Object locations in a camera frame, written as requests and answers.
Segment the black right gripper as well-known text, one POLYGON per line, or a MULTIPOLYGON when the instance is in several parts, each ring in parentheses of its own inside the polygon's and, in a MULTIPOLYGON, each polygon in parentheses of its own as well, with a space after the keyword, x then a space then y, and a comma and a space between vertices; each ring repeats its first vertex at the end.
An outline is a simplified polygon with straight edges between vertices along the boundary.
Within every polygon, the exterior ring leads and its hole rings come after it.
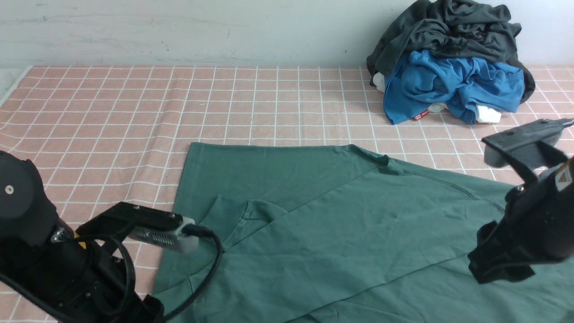
POLYGON ((504 216, 483 225, 468 266, 478 284, 520 282, 533 265, 558 264, 573 256, 573 159, 553 167, 505 196, 504 216))

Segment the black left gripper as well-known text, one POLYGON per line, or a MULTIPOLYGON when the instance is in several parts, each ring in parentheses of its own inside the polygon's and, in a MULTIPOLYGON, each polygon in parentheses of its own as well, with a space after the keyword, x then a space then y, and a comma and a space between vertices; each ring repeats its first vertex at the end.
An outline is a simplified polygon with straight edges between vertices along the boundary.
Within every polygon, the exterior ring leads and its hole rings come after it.
POLYGON ((60 323, 163 323, 164 306, 135 292, 122 240, 87 235, 29 247, 1 241, 1 281, 60 323))

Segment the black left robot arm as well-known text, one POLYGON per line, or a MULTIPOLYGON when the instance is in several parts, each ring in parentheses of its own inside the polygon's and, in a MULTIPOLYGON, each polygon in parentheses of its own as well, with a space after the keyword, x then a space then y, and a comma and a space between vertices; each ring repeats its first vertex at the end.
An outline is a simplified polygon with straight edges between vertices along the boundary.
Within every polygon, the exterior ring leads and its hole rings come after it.
POLYGON ((135 292, 123 240, 135 227, 115 211, 78 229, 59 216, 31 160, 1 153, 1 281, 60 323, 164 323, 163 304, 135 292))

